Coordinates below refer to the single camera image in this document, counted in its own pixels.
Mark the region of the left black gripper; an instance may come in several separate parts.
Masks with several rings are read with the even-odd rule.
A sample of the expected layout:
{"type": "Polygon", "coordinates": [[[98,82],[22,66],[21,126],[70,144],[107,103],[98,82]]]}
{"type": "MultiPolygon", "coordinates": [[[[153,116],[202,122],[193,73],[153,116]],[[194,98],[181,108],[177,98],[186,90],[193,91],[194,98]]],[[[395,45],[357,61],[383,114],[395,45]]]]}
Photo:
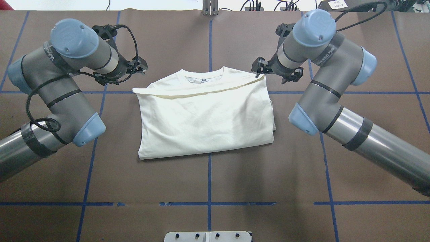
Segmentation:
{"type": "Polygon", "coordinates": [[[105,66],[95,70],[94,78],[101,85],[119,85],[134,73],[144,75],[147,70],[148,64],[146,60],[139,56],[132,58],[132,61],[127,61],[122,56],[111,57],[105,66]]]}

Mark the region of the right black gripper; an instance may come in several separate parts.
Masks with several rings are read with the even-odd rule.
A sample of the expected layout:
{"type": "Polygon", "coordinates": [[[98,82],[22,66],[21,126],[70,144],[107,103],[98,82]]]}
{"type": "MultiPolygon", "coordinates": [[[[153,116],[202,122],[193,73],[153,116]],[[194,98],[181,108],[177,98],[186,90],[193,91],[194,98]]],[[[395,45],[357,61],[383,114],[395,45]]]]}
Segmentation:
{"type": "Polygon", "coordinates": [[[284,50],[278,50],[269,61],[258,57],[251,67],[251,72],[256,75],[270,74],[281,76],[282,84],[287,82],[297,83],[303,76],[303,67],[298,67],[298,62],[292,60],[284,50]]]}

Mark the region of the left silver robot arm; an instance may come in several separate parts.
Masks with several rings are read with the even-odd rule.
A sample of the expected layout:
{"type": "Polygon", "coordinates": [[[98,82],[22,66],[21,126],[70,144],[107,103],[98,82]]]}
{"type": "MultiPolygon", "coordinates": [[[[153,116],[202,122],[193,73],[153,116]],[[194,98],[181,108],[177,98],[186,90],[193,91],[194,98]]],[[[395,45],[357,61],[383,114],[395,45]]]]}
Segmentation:
{"type": "Polygon", "coordinates": [[[28,122],[1,140],[1,181],[73,143],[81,147],[106,131],[73,77],[86,75],[103,86],[119,85],[148,70],[138,55],[126,60],[114,37],[123,24],[86,26],[67,18],[55,24],[42,47],[12,63],[7,75],[27,96],[28,122]]]}

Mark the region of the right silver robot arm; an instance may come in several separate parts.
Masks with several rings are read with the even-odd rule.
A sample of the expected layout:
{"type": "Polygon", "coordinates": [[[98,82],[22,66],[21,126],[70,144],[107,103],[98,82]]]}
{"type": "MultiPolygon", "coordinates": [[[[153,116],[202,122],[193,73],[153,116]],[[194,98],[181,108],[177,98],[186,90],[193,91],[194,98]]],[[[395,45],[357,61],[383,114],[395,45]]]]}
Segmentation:
{"type": "Polygon", "coordinates": [[[322,9],[306,12],[296,23],[278,25],[276,34],[275,54],[270,60],[258,57],[252,64],[257,77],[274,74],[282,77],[283,84],[298,82],[305,62],[319,67],[295,103],[289,122],[311,136],[326,134],[429,196],[429,154],[339,103],[350,85],[359,86],[372,76],[376,57],[348,40],[337,30],[331,14],[322,9]]]}

